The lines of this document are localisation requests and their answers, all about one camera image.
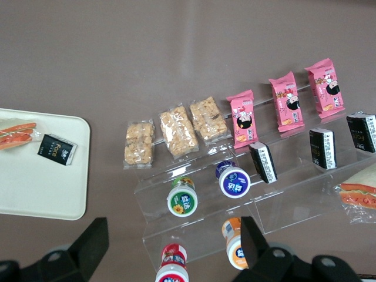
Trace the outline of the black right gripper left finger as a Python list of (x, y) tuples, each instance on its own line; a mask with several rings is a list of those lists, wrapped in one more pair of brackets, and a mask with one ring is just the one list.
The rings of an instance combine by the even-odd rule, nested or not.
[(54, 250), (30, 266), (1, 261), (1, 281), (89, 281), (108, 248), (108, 220), (98, 217), (70, 247)]

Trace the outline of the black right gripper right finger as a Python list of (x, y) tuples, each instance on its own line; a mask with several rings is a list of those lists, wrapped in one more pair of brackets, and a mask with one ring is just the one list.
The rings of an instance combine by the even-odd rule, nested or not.
[(283, 247), (271, 247), (250, 216), (241, 218), (241, 247), (248, 268), (234, 281), (361, 281), (338, 257), (317, 255), (308, 263)]

